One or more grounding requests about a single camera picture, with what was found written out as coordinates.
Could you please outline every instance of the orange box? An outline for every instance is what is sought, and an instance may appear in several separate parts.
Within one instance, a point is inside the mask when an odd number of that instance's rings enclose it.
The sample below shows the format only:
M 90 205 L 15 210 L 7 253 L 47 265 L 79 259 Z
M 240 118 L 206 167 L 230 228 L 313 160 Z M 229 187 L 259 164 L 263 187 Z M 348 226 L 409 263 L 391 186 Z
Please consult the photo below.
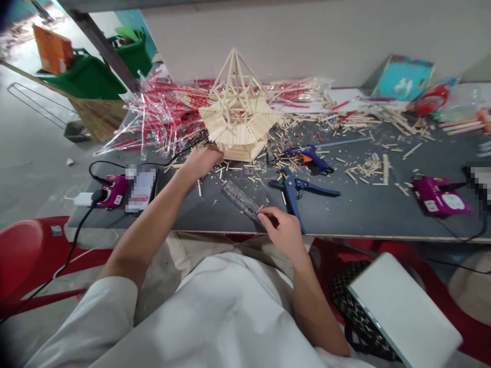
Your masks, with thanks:
M 53 74 L 65 73 L 74 59 L 72 42 L 37 25 L 33 29 L 42 69 Z

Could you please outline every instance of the bag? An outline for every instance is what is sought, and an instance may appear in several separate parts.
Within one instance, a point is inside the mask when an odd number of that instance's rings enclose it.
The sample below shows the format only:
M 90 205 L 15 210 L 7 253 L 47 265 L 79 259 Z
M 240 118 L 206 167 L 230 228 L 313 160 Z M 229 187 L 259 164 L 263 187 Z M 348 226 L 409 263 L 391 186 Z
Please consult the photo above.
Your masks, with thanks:
M 346 326 L 344 335 L 353 349 L 388 361 L 401 361 L 362 306 L 348 290 L 349 284 L 370 265 L 369 261 L 349 263 L 349 269 L 335 278 L 329 296 L 342 315 Z M 359 343 L 353 341 L 353 333 Z

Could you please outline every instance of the work table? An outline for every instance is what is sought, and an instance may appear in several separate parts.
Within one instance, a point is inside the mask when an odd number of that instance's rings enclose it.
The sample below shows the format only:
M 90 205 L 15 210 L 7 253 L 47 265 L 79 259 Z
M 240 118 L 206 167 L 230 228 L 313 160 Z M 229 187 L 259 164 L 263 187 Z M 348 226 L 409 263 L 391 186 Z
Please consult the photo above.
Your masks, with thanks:
M 131 113 L 126 119 L 132 119 Z M 318 144 L 317 131 L 321 130 L 314 122 L 304 122 L 301 126 L 303 137 L 298 140 L 304 144 Z M 467 238 L 475 235 L 482 228 L 480 220 L 480 202 L 474 189 L 462 188 L 458 192 L 471 207 L 469 215 L 454 215 L 445 220 L 437 220 L 427 217 L 419 207 L 414 194 L 405 196 L 394 183 L 402 186 L 405 182 L 411 182 L 414 176 L 413 170 L 419 169 L 419 173 L 427 176 L 441 176 L 451 182 L 465 181 L 462 167 L 468 163 L 481 163 L 485 159 L 477 159 L 477 145 L 488 139 L 481 132 L 469 132 L 466 134 L 447 136 L 441 130 L 432 131 L 434 142 L 423 141 L 416 136 L 405 137 L 397 141 L 400 132 L 389 124 L 379 124 L 372 128 L 373 141 L 357 142 L 353 144 L 328 147 L 324 153 L 324 159 L 336 171 L 328 176 L 312 174 L 308 168 L 299 169 L 295 175 L 323 188 L 338 190 L 340 197 L 323 197 L 309 192 L 304 192 L 303 197 L 297 201 L 301 218 L 308 235 L 341 237 L 341 238 L 371 238 L 371 239 L 401 239 L 401 240 L 433 240 L 433 241 L 457 241 L 449 229 L 456 235 Z M 356 132 L 348 132 L 343 135 L 332 136 L 331 132 L 321 131 L 323 141 L 343 141 L 362 136 Z M 418 143 L 423 144 L 411 155 L 403 160 L 403 155 L 410 151 Z M 402 152 L 394 152 L 382 147 L 382 144 L 397 143 L 397 148 Z M 388 186 L 368 185 L 358 180 L 355 183 L 345 171 L 357 164 L 362 165 L 368 155 L 377 153 L 389 155 L 392 169 Z M 347 163 L 336 160 L 340 158 Z M 103 155 L 98 159 L 111 161 L 120 165 L 140 164 L 139 151 L 116 151 Z M 148 153 L 145 162 L 164 164 L 169 157 L 162 158 L 158 153 Z M 202 179 L 202 197 L 199 197 L 195 185 L 187 195 L 173 226 L 177 231 L 188 232 L 214 232 L 214 233 L 263 233 L 265 230 L 245 214 L 241 213 L 233 203 L 220 192 L 225 180 L 234 181 L 247 195 L 255 200 L 258 205 L 274 205 L 285 210 L 279 190 L 270 188 L 267 184 L 270 180 L 278 179 L 278 168 L 268 167 L 265 156 L 256 160 L 255 168 L 243 167 L 240 162 L 231 162 L 230 167 L 243 168 L 242 170 L 229 170 L 222 174 L 222 180 L 218 174 L 212 171 Z M 104 177 L 109 174 L 122 174 L 123 169 L 108 164 L 94 166 L 95 173 Z M 161 168 L 157 191 L 160 191 L 171 179 L 175 169 L 164 173 Z M 252 182 L 248 177 L 259 178 Z M 376 179 L 368 178 L 370 182 L 381 182 L 381 176 Z M 87 191 L 92 192 L 100 185 L 94 180 Z M 113 211 L 95 209 L 87 218 L 83 227 L 88 228 L 128 228 L 135 217 L 126 216 L 123 205 Z M 86 208 L 77 208 L 70 217 L 68 227 L 77 227 L 81 218 L 87 211 Z M 491 242 L 491 229 L 482 237 L 476 239 L 479 242 Z

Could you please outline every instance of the red plastic chair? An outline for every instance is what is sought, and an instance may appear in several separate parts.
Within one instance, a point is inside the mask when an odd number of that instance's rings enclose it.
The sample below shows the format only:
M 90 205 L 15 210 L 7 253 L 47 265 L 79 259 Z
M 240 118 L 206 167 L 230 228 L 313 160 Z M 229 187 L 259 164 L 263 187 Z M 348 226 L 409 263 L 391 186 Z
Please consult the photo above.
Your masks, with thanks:
M 22 298 L 43 285 L 66 263 L 72 248 L 64 233 L 68 216 L 18 222 L 0 233 L 0 317 L 19 314 L 51 304 L 85 289 L 77 289 L 31 299 L 18 311 Z M 75 248 L 72 259 L 86 252 Z M 112 249 L 98 249 L 70 263 L 58 276 L 105 264 Z
M 485 364 L 491 364 L 491 350 L 487 347 L 491 339 L 491 327 L 473 319 L 459 308 L 433 268 L 419 256 L 410 244 L 364 239 L 346 239 L 346 242 L 377 253 L 388 252 L 402 264 L 412 267 L 425 285 L 428 296 L 462 335 L 463 343 L 458 350 Z M 337 275 L 347 270 L 347 262 L 373 259 L 357 250 L 318 238 L 315 239 L 313 245 L 319 249 L 321 254 L 321 265 L 317 278 L 336 318 L 344 325 L 343 318 L 329 297 L 330 286 Z

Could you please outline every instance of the hand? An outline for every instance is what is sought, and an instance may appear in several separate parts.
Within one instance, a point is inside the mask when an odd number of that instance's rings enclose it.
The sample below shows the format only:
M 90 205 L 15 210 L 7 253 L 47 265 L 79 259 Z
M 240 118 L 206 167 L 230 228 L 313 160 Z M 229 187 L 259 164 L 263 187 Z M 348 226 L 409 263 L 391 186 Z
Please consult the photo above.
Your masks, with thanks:
M 223 160 L 224 153 L 215 145 L 193 148 L 180 170 L 185 172 L 192 181 L 197 181 L 208 174 L 213 166 L 221 164 Z
M 310 257 L 303 243 L 300 222 L 296 216 L 289 215 L 277 207 L 266 207 L 262 209 L 258 217 L 266 228 L 271 241 L 280 251 L 285 253 L 294 266 L 305 260 L 310 262 Z M 276 217 L 278 220 L 277 228 L 271 223 L 269 219 L 271 217 Z

